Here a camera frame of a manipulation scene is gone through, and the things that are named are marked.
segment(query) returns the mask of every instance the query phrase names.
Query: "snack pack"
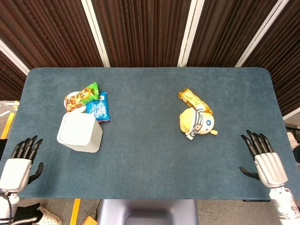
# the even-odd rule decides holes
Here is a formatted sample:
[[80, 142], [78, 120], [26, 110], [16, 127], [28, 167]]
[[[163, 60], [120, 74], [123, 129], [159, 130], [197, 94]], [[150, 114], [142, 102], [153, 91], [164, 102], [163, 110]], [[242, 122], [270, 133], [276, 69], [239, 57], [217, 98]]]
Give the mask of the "snack pack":
[[189, 88], [185, 88], [182, 92], [178, 93], [178, 97], [184, 101], [189, 107], [197, 108], [198, 104], [203, 104], [205, 106], [204, 113], [213, 114], [210, 107], [202, 101], [197, 95], [195, 95]]
[[98, 123], [109, 121], [107, 93], [100, 92], [99, 100], [93, 100], [86, 105], [86, 112], [93, 114]]
[[99, 99], [99, 89], [96, 82], [81, 90], [77, 95], [65, 96], [67, 112], [73, 111], [95, 99]]

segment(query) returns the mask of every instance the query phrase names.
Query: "white box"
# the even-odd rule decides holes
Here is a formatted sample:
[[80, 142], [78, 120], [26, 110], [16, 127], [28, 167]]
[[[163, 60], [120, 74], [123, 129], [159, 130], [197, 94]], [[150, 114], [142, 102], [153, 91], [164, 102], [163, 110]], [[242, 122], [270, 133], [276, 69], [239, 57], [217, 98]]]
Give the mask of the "white box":
[[61, 121], [57, 141], [75, 151], [97, 152], [102, 128], [92, 114], [68, 112]]

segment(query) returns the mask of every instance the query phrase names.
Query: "yellow floor tape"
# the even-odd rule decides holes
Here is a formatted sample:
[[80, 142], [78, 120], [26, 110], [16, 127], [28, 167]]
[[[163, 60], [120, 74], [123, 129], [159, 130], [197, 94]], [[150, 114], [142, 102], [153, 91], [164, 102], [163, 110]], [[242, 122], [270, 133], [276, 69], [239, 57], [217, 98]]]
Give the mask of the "yellow floor tape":
[[8, 135], [9, 128], [10, 128], [10, 125], [13, 122], [14, 116], [15, 116], [15, 114], [13, 112], [11, 112], [9, 114], [8, 120], [7, 120], [6, 124], [5, 124], [4, 130], [2, 132], [2, 135], [1, 135], [0, 139], [6, 139], [6, 137]]
[[78, 211], [79, 211], [79, 205], [80, 205], [80, 198], [76, 198], [74, 200], [70, 225], [76, 225], [76, 221], [77, 221], [77, 217], [78, 217]]

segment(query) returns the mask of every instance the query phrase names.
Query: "white shoe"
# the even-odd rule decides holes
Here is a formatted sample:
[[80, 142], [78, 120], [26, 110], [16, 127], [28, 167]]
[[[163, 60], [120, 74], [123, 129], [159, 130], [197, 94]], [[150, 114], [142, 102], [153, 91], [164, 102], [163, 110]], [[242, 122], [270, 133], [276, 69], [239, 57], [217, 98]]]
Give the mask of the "white shoe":
[[61, 225], [62, 224], [62, 221], [58, 216], [52, 214], [47, 209], [45, 209], [43, 206], [40, 206], [38, 209], [40, 211], [42, 211], [43, 217], [36, 224], [38, 224], [38, 225]]
[[288, 138], [289, 138], [289, 141], [290, 141], [290, 144], [291, 144], [291, 148], [292, 148], [292, 150], [293, 150], [293, 149], [296, 148], [299, 144], [298, 144], [296, 138], [294, 137], [294, 135], [293, 135], [291, 132], [287, 132], [287, 136], [288, 136]]

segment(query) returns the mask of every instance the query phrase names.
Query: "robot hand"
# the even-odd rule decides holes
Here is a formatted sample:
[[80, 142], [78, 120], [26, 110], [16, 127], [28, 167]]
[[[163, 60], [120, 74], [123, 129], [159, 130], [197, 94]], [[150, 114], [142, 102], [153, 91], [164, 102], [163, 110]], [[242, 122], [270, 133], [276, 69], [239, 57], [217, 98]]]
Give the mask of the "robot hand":
[[0, 178], [0, 190], [4, 192], [0, 195], [0, 224], [3, 219], [7, 219], [10, 224], [19, 203], [18, 193], [36, 180], [43, 171], [44, 164], [40, 163], [36, 173], [29, 175], [37, 150], [43, 141], [40, 139], [34, 144], [37, 137], [27, 138], [17, 144], [11, 158], [4, 165]]
[[265, 135], [258, 135], [249, 130], [247, 134], [251, 140], [244, 135], [241, 137], [248, 146], [258, 173], [249, 172], [242, 166], [239, 169], [246, 176], [260, 180], [264, 186], [270, 188], [269, 196], [275, 204], [281, 224], [300, 224], [300, 212], [294, 197], [291, 191], [284, 187], [288, 179], [278, 154], [273, 151]]

